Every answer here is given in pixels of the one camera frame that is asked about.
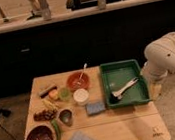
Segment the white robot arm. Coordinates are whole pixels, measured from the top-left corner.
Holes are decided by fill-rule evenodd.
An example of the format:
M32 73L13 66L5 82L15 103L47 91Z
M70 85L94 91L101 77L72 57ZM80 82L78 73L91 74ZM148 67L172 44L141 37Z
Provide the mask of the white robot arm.
M147 45L144 56L147 59L146 72L152 80L166 76L168 71L175 73L175 32L167 33Z

